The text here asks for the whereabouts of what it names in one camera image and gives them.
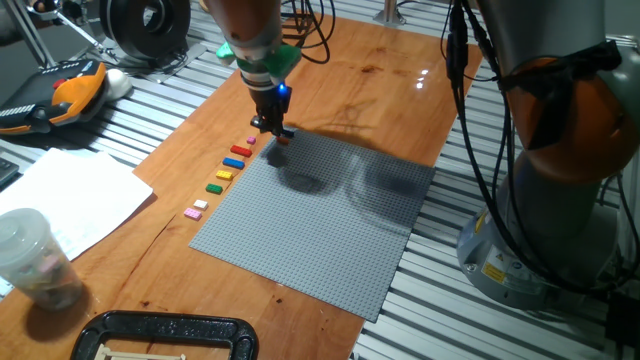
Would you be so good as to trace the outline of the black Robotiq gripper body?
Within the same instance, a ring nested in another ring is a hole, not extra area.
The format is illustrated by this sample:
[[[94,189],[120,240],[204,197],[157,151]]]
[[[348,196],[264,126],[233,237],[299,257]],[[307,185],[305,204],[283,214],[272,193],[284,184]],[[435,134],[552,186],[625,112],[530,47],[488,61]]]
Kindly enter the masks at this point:
[[[282,120],[288,112],[292,88],[279,84],[271,89],[249,90],[257,115],[265,120]]]

